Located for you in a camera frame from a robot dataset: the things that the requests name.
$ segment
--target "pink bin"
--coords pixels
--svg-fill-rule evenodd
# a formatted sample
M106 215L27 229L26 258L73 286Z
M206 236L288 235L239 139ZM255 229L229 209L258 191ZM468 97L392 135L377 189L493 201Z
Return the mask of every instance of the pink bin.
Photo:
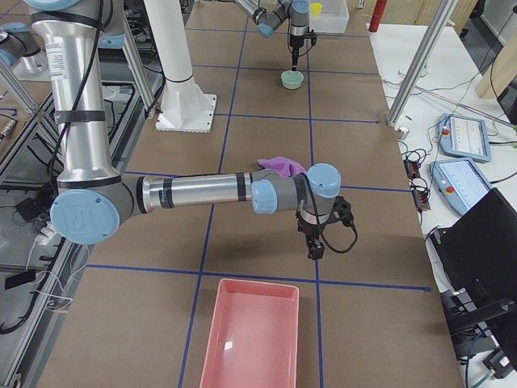
M200 388L295 388L299 291L223 279Z

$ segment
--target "white table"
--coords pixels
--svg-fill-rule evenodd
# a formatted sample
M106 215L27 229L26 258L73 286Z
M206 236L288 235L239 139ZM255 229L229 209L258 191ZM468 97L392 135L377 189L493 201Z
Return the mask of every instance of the white table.
M426 28L425 26L383 24L377 33L370 33L377 66L379 67L380 76L383 79L390 82L400 82L402 80L399 72L404 74L407 71ZM420 78L417 85L428 90L438 87L452 87L461 82L468 81L476 73L477 67L474 65L459 37L451 27L446 27L427 62L427 75ZM465 84L451 91L436 91L435 93L455 101L461 101L463 104L477 108L492 116L502 115L503 110L499 107L497 101L484 100L477 97L474 89L480 80L481 75L479 74L475 77L470 87L468 84ZM398 88L385 83L384 89L388 104L391 106L393 98L389 98L389 96L394 97L397 95ZM404 140L410 150L415 148L429 150L431 144L427 140L427 128L438 123L439 117L444 113L452 113L454 108L454 105L425 93L412 95L406 105L404 114L397 122L395 128L400 125L405 125L410 128L410 135ZM483 117L461 108L458 108L456 113L467 117L483 119ZM485 122L489 133L495 133L493 123L488 120L485 120ZM500 124L496 125L499 135L490 137L491 141L517 140L513 129ZM430 130L431 137L435 136L435 133L436 127ZM404 145L401 145L401 151L404 150ZM433 143L431 154L427 156L426 161L420 169L421 176L428 183L431 182L431 175L428 168L429 163L435 160L449 158L441 153L437 154L437 152L438 146L436 143ZM491 147L491 152L491 162L477 164L488 180L501 179L517 171L517 150L515 150L512 145ZM517 209L517 176L499 183L496 186L512 206ZM423 214L422 232L424 235L436 226L451 226L459 218L438 192L434 183L431 187L430 205L431 210ZM429 252L435 272L435 279L440 291L450 289L451 286L447 282L442 265L430 242L427 242L427 251ZM489 353L480 353L471 360L469 366L470 386L479 381L488 372L488 369L481 363L481 360L483 360L487 354ZM516 387L517 373L512 372L503 380L496 380L491 377L483 386L486 388Z

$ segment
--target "yellow cup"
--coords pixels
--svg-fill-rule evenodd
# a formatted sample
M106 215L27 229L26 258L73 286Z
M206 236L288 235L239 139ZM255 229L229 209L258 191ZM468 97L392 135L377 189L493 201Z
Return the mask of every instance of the yellow cup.
M319 16L322 14L323 5L320 2L313 2L310 5L310 14L312 16Z

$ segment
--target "purple cloth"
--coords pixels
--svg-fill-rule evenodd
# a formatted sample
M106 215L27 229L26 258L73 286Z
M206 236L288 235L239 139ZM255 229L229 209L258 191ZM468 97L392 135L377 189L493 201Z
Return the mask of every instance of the purple cloth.
M273 159L259 159L257 163L261 167L278 172L283 178L307 172L299 162L283 156L277 156Z

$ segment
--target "computer monitor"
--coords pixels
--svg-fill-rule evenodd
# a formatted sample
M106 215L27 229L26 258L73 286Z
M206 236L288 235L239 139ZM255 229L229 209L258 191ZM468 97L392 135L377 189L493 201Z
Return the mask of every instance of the computer monitor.
M517 302L517 212L497 188L441 236L443 269L455 290L465 288L476 306ZM517 368L517 313L486 321Z

